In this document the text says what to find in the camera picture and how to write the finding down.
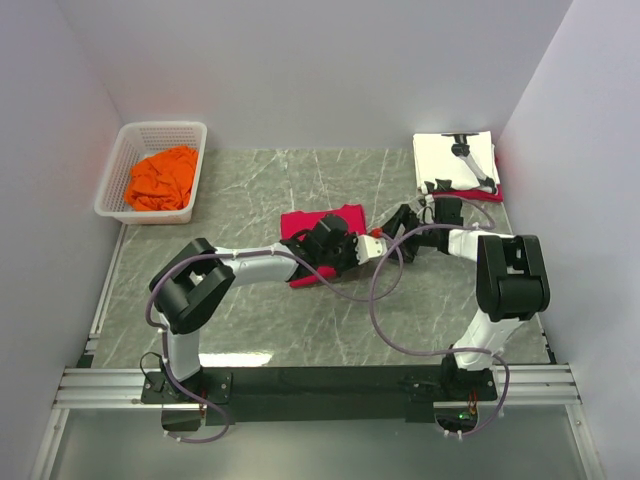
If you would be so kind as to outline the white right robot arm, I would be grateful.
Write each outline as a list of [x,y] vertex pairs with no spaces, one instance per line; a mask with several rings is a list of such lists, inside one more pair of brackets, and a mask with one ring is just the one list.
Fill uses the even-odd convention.
[[460,399],[474,386],[472,372],[490,368],[494,358],[521,327],[550,303],[550,287],[539,239],[534,235],[494,233],[487,227],[465,226],[462,204],[452,195],[440,195],[422,205],[432,211],[430,222],[403,204],[380,231],[393,238],[404,233],[399,253],[408,263],[422,247],[472,261],[476,266],[478,310],[462,337],[445,355],[452,364],[439,374],[444,395]]

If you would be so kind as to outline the crimson red t shirt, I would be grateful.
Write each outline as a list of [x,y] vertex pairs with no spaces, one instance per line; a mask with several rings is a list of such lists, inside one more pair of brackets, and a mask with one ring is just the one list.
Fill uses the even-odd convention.
[[[328,214],[334,214],[345,220],[349,232],[358,234],[366,233],[366,215],[363,206],[361,204],[345,204],[341,208],[334,210],[310,212],[297,210],[281,214],[281,238],[289,239],[302,230],[311,229],[319,220]],[[337,276],[335,269],[328,266],[318,267],[317,270],[326,279]],[[311,273],[306,273],[300,279],[291,281],[289,286],[296,289],[308,287],[316,283],[319,283],[317,277]]]

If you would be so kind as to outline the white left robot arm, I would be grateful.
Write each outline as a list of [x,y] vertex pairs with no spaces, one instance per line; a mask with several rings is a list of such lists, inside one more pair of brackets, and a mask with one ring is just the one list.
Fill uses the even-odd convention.
[[336,273],[361,264],[361,233],[338,215],[269,246],[229,249],[204,238],[190,242],[152,279],[152,303],[161,316],[164,389],[176,401],[193,399],[200,388],[199,332],[233,288],[266,282],[291,283],[321,267]]

